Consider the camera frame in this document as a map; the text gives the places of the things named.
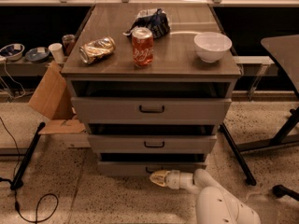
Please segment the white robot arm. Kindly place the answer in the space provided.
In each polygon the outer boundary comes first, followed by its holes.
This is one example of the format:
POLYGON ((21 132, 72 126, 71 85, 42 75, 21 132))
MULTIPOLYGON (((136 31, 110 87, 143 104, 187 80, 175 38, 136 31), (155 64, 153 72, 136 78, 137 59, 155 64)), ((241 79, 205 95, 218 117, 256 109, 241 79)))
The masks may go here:
POLYGON ((160 170, 149 180, 170 189, 186 189, 196 195, 197 224, 261 224, 259 215, 218 183, 209 172, 197 169, 193 173, 160 170))

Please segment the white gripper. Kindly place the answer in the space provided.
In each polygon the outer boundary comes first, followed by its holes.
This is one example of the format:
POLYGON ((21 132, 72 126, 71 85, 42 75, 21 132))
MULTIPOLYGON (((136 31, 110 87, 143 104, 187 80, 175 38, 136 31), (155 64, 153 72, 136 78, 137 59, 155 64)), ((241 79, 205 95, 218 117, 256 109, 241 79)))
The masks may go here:
POLYGON ((168 186, 170 189, 195 190, 193 174, 179 170, 159 170, 149 176, 149 180, 160 187, 168 186))

